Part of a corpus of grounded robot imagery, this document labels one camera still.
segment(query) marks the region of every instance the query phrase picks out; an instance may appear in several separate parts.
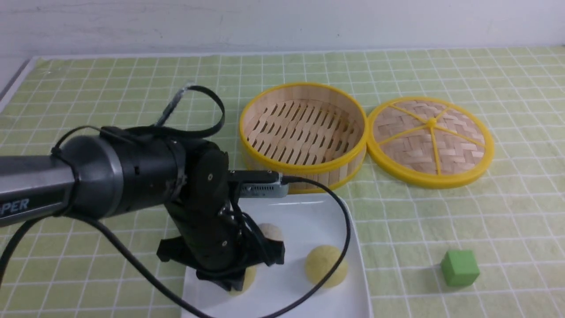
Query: yellow rim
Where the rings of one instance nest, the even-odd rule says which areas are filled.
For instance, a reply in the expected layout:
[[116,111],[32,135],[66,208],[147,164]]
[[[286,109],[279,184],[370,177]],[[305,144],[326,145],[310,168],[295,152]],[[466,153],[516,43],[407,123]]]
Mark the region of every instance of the yellow rim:
[[[245,162],[245,166],[247,167],[248,170],[253,170],[253,167],[248,163],[247,160],[244,160]],[[361,162],[359,163],[359,165],[357,167],[355,167],[355,170],[353,170],[353,172],[351,174],[349,174],[348,176],[346,176],[344,179],[340,180],[339,182],[336,182],[334,184],[330,184],[328,185],[328,188],[330,190],[336,190],[338,188],[341,188],[342,186],[344,186],[347,182],[351,181],[351,179],[353,179],[353,177],[357,174],[357,172],[359,172],[359,170],[361,169],[361,166],[363,166],[363,160],[361,160]],[[314,188],[314,189],[295,189],[295,188],[289,188],[288,190],[289,194],[309,194],[309,193],[321,193],[324,192],[324,190],[319,189],[319,188]]]
[[[351,102],[353,102],[353,104],[358,108],[359,112],[362,114],[363,116],[363,121],[364,121],[364,125],[365,125],[365,129],[363,130],[363,135],[361,136],[361,139],[359,139],[359,142],[357,143],[357,145],[355,145],[353,147],[353,149],[351,149],[349,152],[347,152],[345,155],[334,159],[332,161],[328,161],[328,162],[324,162],[323,164],[316,164],[316,165],[291,165],[291,164],[286,164],[283,162],[279,162],[276,160],[273,160],[271,158],[267,158],[264,155],[260,154],[257,150],[255,150],[255,148],[253,148],[251,146],[251,144],[247,141],[247,138],[245,138],[244,136],[244,118],[245,118],[245,114],[247,113],[247,111],[249,110],[249,107],[251,107],[251,105],[253,105],[259,98],[265,96],[266,94],[269,94],[273,91],[276,91],[278,89],[281,88],[286,88],[286,87],[293,87],[293,86],[302,86],[302,85],[308,85],[308,86],[316,86],[316,87],[323,87],[326,89],[329,89],[331,91],[334,91],[336,93],[342,94],[345,97],[347,97]],[[328,172],[331,170],[334,170],[336,168],[339,168],[341,166],[343,166],[344,164],[348,163],[349,161],[351,161],[356,155],[359,154],[359,152],[361,150],[363,150],[363,147],[365,147],[367,139],[369,136],[369,132],[367,129],[367,116],[365,115],[365,111],[363,110],[363,108],[361,107],[361,105],[355,100],[353,99],[351,96],[349,96],[349,94],[347,94],[346,92],[337,89],[335,87],[331,87],[328,85],[324,85],[324,84],[318,84],[318,83],[307,83],[307,82],[300,82],[300,83],[288,83],[288,84],[283,84],[283,85],[279,85],[273,88],[270,88],[264,92],[262,92],[261,94],[257,95],[254,99],[252,99],[244,108],[243,112],[241,113],[241,117],[240,117],[240,139],[241,139],[241,143],[244,145],[245,150],[247,151],[247,153],[256,161],[260,162],[262,165],[267,166],[269,168],[271,168],[272,170],[276,170],[282,173],[296,173],[296,174],[319,174],[319,173],[324,173],[324,172]]]
[[[397,162],[395,162],[394,160],[392,160],[389,156],[387,156],[383,150],[381,149],[381,147],[378,145],[377,141],[375,140],[374,134],[373,134],[373,123],[375,122],[377,116],[381,113],[381,111],[385,108],[387,108],[390,105],[394,105],[398,102],[403,102],[403,101],[408,101],[408,100],[427,100],[427,101],[432,101],[432,102],[437,102],[437,103],[441,103],[446,105],[448,108],[457,110],[461,113],[463,113],[464,115],[466,115],[467,117],[469,117],[479,128],[479,130],[481,131],[481,133],[483,134],[484,138],[485,138],[485,144],[484,144],[484,148],[485,148],[485,154],[483,159],[479,162],[479,164],[477,164],[473,169],[469,170],[469,171],[465,171],[464,173],[460,173],[460,174],[453,174],[453,175],[432,175],[432,174],[427,174],[427,173],[422,173],[419,171],[415,171],[413,169],[409,169]],[[371,157],[373,158],[373,160],[386,172],[388,172],[389,174],[393,175],[394,177],[403,180],[407,183],[412,183],[415,184],[417,186],[420,187],[426,187],[426,188],[454,188],[454,187],[460,187],[460,186],[464,186],[466,184],[469,184],[473,181],[475,181],[476,179],[478,179],[482,174],[484,174],[486,172],[486,170],[488,169],[490,163],[492,162],[492,159],[494,157],[494,141],[492,139],[492,136],[490,135],[490,132],[488,131],[488,129],[486,128],[486,126],[480,122],[475,116],[473,116],[473,114],[469,113],[468,111],[466,111],[465,109],[454,105],[450,102],[446,102],[437,98],[430,98],[430,97],[402,97],[402,98],[397,98],[395,100],[391,100],[391,101],[387,101],[384,104],[381,104],[379,107],[377,107],[375,110],[373,110],[373,112],[371,112],[371,114],[369,115],[368,118],[368,131],[371,137],[368,138],[367,144],[368,144],[368,151],[369,154],[371,155]]]

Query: green block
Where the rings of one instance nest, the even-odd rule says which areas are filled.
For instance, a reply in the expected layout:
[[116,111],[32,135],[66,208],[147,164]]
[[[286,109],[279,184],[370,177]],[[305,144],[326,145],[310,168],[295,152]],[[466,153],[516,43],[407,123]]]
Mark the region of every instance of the green block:
[[450,250],[441,261],[441,272],[448,286],[470,286],[480,274],[471,250]]

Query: white wall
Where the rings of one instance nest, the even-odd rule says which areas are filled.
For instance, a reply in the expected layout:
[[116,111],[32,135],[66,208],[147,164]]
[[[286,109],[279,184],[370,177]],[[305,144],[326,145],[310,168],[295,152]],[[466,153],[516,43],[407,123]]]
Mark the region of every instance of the white wall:
[[565,43],[565,0],[0,0],[0,56]]

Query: green checkered tablecloth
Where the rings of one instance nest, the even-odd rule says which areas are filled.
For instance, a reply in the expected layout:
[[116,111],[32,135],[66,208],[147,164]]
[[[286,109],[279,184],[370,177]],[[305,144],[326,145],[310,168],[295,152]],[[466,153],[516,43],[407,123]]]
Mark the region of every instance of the green checkered tablecloth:
[[[411,187],[367,156],[338,191],[359,231],[375,317],[565,315],[564,47],[37,59],[0,116],[0,154],[47,154],[81,124],[153,123],[187,80],[225,102],[226,125],[212,140],[234,168],[243,168],[242,108],[285,82],[341,88],[367,113],[412,95],[474,113],[496,141],[495,159],[477,182],[442,191]],[[191,94],[169,125],[196,130],[219,115],[212,101]],[[163,208],[105,224],[181,293],[184,268],[155,255],[159,240],[177,233]],[[0,229],[3,245],[15,229]],[[473,286],[443,283],[438,264],[450,248],[475,252],[481,275]],[[24,238],[0,290],[0,309],[3,318],[180,314],[100,234],[66,219],[46,220]]]

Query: woven bamboo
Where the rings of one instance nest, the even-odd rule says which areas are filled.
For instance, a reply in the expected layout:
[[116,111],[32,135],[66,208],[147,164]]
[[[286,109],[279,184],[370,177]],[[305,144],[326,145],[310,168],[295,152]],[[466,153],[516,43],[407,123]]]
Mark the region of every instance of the woven bamboo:
[[[366,120],[359,104],[335,88],[313,83],[275,87],[253,99],[242,114],[246,164],[336,188],[360,168]],[[291,191],[318,192],[300,183]]]
[[377,108],[370,120],[373,158],[407,182],[461,186],[478,178],[492,160],[486,128],[448,102],[399,98]]

